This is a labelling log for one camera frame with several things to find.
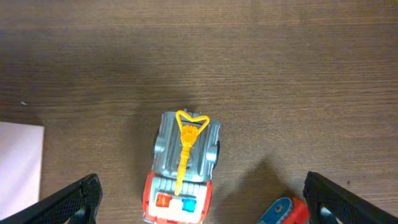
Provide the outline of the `red truck with grey top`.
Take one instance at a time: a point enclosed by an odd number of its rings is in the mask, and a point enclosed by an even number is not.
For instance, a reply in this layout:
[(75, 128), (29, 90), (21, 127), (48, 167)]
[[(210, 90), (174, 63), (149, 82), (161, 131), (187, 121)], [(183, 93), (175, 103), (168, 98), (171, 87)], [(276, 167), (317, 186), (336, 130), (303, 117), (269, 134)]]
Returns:
[(309, 224), (310, 214), (305, 202), (297, 197), (278, 198), (256, 224)]

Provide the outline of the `red truck with yellow crane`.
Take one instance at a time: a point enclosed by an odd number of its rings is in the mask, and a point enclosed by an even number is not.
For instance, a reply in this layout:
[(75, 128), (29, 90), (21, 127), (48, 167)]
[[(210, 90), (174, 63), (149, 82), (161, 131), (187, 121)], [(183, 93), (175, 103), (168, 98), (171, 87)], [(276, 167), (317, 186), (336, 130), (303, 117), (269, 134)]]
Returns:
[(142, 193), (147, 223), (203, 223), (220, 154), (217, 119), (167, 111), (154, 138), (153, 163)]

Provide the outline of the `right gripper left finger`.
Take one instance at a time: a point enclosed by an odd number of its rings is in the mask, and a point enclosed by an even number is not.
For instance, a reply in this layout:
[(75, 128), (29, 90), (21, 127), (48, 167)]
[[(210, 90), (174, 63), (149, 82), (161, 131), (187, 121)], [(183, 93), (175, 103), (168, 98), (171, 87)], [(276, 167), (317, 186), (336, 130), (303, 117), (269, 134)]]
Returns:
[(102, 197), (98, 175), (89, 174), (1, 224), (95, 224)]

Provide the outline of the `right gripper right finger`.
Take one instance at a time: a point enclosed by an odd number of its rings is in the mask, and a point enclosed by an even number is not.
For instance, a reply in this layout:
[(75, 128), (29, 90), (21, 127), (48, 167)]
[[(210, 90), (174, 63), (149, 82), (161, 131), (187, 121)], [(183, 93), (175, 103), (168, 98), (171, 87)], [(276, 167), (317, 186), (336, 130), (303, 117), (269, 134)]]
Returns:
[(316, 172), (307, 173), (303, 196), (311, 224), (397, 223), (397, 217)]

